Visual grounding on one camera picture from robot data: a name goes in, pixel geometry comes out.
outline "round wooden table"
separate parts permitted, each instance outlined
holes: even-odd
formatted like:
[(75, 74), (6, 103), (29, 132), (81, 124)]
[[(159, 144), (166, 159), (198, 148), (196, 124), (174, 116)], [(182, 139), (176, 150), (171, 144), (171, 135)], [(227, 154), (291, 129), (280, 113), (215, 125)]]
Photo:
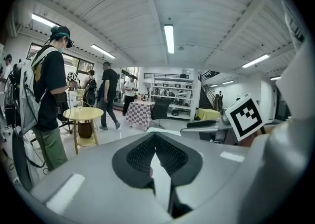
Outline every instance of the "round wooden table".
[[(97, 135), (94, 129), (94, 119), (104, 114), (99, 108), (78, 107), (64, 111), (63, 116), (74, 121), (74, 147), (75, 153), (78, 154), (78, 145), (82, 147), (98, 145)], [(81, 138), (77, 136), (77, 121), (91, 121), (92, 136), (90, 138)]]

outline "white backpack strap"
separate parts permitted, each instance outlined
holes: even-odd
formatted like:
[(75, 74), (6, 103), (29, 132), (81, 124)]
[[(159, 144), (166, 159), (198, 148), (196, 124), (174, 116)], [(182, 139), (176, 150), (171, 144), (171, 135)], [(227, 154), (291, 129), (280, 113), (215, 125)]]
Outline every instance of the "white backpack strap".
[(41, 53), (41, 55), (34, 62), (34, 59), (36, 58), (35, 56), (31, 61), (31, 67), (33, 67), (34, 65), (37, 65), (43, 58), (45, 58), (49, 53), (53, 51), (58, 51), (58, 50), (55, 47), (48, 47), (45, 51)]

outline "sneaker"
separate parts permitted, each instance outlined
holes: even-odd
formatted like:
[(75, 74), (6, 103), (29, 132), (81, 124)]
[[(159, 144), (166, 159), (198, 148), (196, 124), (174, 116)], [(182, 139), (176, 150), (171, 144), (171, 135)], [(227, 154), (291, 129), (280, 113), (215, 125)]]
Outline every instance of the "sneaker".
[(99, 126), (99, 128), (103, 129), (103, 130), (108, 130), (108, 127), (107, 126), (103, 126), (103, 125)]
[(116, 126), (116, 129), (119, 129), (120, 128), (120, 122), (116, 122), (115, 126)]

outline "checkered tablecloth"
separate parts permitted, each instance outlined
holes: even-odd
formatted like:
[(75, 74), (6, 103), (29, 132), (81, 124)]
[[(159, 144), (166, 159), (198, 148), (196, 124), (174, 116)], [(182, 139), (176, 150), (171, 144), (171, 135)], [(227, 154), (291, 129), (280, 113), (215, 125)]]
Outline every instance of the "checkered tablecloth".
[(135, 101), (131, 102), (126, 114), (126, 120), (129, 124), (142, 125), (144, 130), (147, 130), (151, 120), (150, 108), (153, 107), (154, 102)]

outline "ceiling light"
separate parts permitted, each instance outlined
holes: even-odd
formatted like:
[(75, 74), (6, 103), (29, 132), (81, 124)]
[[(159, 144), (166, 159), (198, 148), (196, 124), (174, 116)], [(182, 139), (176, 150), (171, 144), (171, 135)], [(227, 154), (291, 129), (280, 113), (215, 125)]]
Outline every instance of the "ceiling light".
[(167, 43), (167, 50), (168, 53), (173, 54), (175, 52), (174, 49), (174, 29), (173, 25), (164, 25), (166, 43)]
[(60, 25), (57, 25), (56, 23), (54, 23), (54, 22), (51, 22), (51, 21), (49, 21), (48, 19), (46, 19), (46, 18), (43, 18), (43, 17), (40, 17), (40, 16), (38, 16), (38, 15), (36, 15), (36, 14), (32, 14), (31, 15), (31, 18), (32, 19), (34, 19), (34, 20), (36, 20), (36, 21), (39, 21), (39, 22), (41, 22), (41, 23), (43, 23), (43, 24), (45, 24), (45, 25), (48, 25), (48, 26), (50, 26), (50, 27), (52, 27), (52, 26), (60, 26)]
[(281, 79), (281, 76), (270, 78), (270, 80), (279, 80), (279, 79)]
[(269, 55), (265, 54), (265, 55), (259, 57), (258, 59), (255, 59), (255, 60), (253, 60), (253, 61), (251, 61), (251, 62), (249, 62), (249, 63), (243, 65), (242, 68), (247, 68), (247, 67), (249, 67), (249, 66), (251, 66), (251, 65), (253, 65), (253, 64), (256, 64), (256, 63), (258, 63), (258, 62), (264, 61), (264, 60), (267, 59), (267, 58), (269, 58)]
[(116, 57), (111, 55), (110, 53), (104, 51), (102, 48), (98, 47), (97, 45), (91, 45), (92, 48), (94, 48), (95, 50), (98, 50), (99, 52), (101, 52), (102, 54), (105, 54), (106, 56), (115, 59)]
[(230, 83), (233, 83), (233, 82), (234, 82), (234, 81), (232, 81), (232, 80), (231, 80), (231, 81), (228, 81), (228, 82), (224, 82), (223, 85), (230, 84)]

